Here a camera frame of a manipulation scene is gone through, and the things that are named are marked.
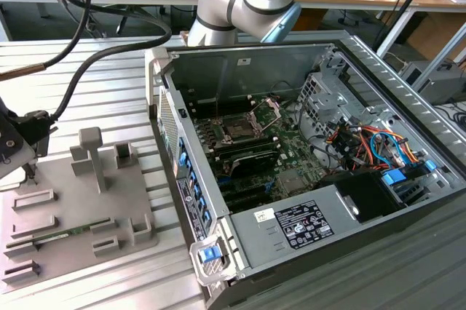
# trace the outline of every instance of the circuit board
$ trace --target circuit board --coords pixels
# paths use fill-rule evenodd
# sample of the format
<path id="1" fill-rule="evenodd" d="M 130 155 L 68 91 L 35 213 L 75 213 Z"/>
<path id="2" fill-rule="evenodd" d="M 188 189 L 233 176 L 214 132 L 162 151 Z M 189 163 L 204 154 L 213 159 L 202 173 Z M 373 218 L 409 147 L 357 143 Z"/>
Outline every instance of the circuit board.
<path id="1" fill-rule="evenodd" d="M 254 109 L 253 114 L 255 122 L 262 129 L 265 128 L 263 132 L 254 132 L 253 128 L 248 127 L 250 113 L 194 120 L 218 186 L 233 212 L 312 190 L 326 174 L 317 157 L 310 151 L 308 142 L 301 136 L 295 121 L 285 110 L 280 109 L 280 118 L 277 119 L 277 114 L 266 103 L 262 103 Z M 235 138 L 238 140 L 236 144 L 254 138 L 277 139 L 273 144 L 274 151 L 278 151 L 277 160 L 265 170 L 258 171 L 255 168 L 250 171 L 250 175 L 241 178 L 229 176 L 224 168 L 216 166 L 218 157 L 215 154 L 209 156 L 209 153 L 227 148 Z"/>

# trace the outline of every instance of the power supply label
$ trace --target power supply label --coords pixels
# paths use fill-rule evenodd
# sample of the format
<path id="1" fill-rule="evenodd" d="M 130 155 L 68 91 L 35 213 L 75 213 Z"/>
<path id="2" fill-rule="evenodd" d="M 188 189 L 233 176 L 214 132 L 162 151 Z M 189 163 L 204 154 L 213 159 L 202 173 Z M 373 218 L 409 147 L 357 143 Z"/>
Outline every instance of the power supply label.
<path id="1" fill-rule="evenodd" d="M 332 228 L 315 201 L 280 210 L 275 212 L 275 217 L 295 250 L 333 235 Z"/>

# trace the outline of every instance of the metal table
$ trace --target metal table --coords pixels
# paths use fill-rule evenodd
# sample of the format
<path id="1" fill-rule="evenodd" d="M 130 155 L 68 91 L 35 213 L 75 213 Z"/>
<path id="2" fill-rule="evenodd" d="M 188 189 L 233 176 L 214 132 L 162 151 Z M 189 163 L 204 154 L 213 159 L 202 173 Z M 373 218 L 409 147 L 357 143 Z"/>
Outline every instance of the metal table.
<path id="1" fill-rule="evenodd" d="M 318 32 L 341 38 L 342 31 Z M 292 35 L 300 40 L 302 35 Z M 138 39 L 82 40 L 64 62 L 40 76 L 2 82 L 7 105 L 25 112 L 53 111 L 73 71 L 93 52 Z M 6 66 L 43 61 L 64 41 L 10 42 L 0 47 Z M 174 37 L 170 45 L 181 45 Z M 68 156 L 77 130 L 98 125 L 106 146 L 131 140 L 138 149 L 160 242 L 156 247 L 0 295 L 1 309 L 47 306 L 112 309 L 205 309 L 173 208 L 144 101 L 143 53 L 97 62 L 76 89 L 49 158 Z M 21 86 L 22 97 L 10 91 Z M 464 309 L 466 307 L 466 197 L 405 231 L 237 304 L 234 310 Z"/>
<path id="2" fill-rule="evenodd" d="M 82 40 L 62 63 L 45 73 L 0 84 L 7 105 L 18 112 L 53 110 L 77 66 L 92 53 L 137 39 Z M 11 42 L 0 47 L 0 70 L 55 55 L 64 41 Z M 170 42 L 180 45 L 181 41 Z M 12 93 L 21 86 L 19 97 Z M 144 101 L 143 52 L 127 53 L 96 63 L 76 89 L 70 107 L 50 140 L 50 156 L 69 156 L 78 130 L 99 126 L 104 147 L 131 141 L 137 148 L 154 214 L 159 244 L 139 253 L 76 271 L 0 295 L 0 308 L 75 309 L 205 309 L 188 250 L 179 227 L 167 180 Z"/>

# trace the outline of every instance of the blue connector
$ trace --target blue connector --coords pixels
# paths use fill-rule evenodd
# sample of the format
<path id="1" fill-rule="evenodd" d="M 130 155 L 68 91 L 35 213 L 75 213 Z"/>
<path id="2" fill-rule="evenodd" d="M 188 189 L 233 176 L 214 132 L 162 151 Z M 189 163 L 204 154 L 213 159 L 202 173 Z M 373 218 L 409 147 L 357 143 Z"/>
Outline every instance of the blue connector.
<path id="1" fill-rule="evenodd" d="M 219 246 L 212 246 L 199 251 L 199 257 L 201 257 L 202 263 L 208 263 L 222 257 Z"/>
<path id="2" fill-rule="evenodd" d="M 201 188 L 199 187 L 199 184 L 196 183 L 194 185 L 194 198 L 199 199 L 201 197 L 201 194 L 202 194 Z"/>
<path id="3" fill-rule="evenodd" d="M 196 183 L 197 178 L 196 178 L 196 174 L 194 172 L 191 172 L 191 175 L 189 177 L 191 178 L 193 183 Z"/>
<path id="4" fill-rule="evenodd" d="M 180 166 L 186 165 L 186 160 L 188 159 L 188 154 L 186 152 L 182 152 L 180 155 L 180 159 L 178 160 L 178 164 Z"/>
<path id="5" fill-rule="evenodd" d="M 427 169 L 432 172 L 434 171 L 435 169 L 437 169 L 437 165 L 434 163 L 433 160 L 431 159 L 428 159 L 426 162 L 425 162 L 425 166 L 427 167 Z"/>
<path id="6" fill-rule="evenodd" d="M 385 172 L 383 178 L 388 185 L 394 185 L 406 179 L 400 170 L 389 170 Z"/>
<path id="7" fill-rule="evenodd" d="M 199 204 L 197 206 L 199 208 L 199 211 L 202 213 L 202 210 L 204 209 L 205 207 L 205 200 L 204 200 L 204 197 L 201 197 L 200 200 L 199 200 Z"/>
<path id="8" fill-rule="evenodd" d="M 208 226 L 210 223 L 210 213 L 206 210 L 204 215 L 202 216 L 202 220 L 204 221 L 205 225 Z"/>

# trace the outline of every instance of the white sticker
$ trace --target white sticker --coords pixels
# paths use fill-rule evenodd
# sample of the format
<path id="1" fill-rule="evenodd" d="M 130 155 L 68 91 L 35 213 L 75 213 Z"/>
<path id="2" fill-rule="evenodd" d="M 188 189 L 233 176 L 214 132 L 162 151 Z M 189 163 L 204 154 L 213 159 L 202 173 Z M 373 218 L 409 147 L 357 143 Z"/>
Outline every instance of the white sticker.
<path id="1" fill-rule="evenodd" d="M 249 65 L 250 57 L 244 57 L 243 59 L 238 59 L 238 66 Z"/>
<path id="2" fill-rule="evenodd" d="M 258 223 L 269 219 L 273 219 L 275 218 L 274 209 L 267 208 L 266 210 L 259 210 L 258 212 L 254 212 L 254 216 L 256 217 Z"/>

